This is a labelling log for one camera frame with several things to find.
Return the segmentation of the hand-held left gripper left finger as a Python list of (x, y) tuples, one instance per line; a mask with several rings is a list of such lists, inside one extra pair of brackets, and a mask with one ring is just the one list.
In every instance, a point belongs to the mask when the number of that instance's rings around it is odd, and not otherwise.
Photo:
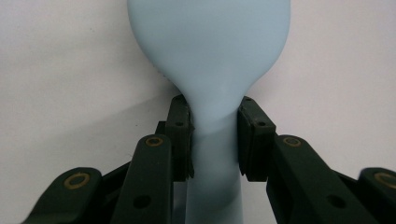
[(173, 159), (173, 178), (184, 182), (194, 177), (191, 161), (191, 136), (194, 127), (191, 121), (191, 109), (183, 95), (171, 101), (167, 119), (157, 125), (156, 134), (166, 135), (171, 141)]

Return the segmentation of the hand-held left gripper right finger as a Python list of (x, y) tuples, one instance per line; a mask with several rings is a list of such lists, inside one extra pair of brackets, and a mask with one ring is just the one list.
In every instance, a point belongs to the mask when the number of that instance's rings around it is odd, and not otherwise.
[(249, 182), (266, 182), (276, 126), (250, 97), (244, 97), (237, 113), (238, 161)]

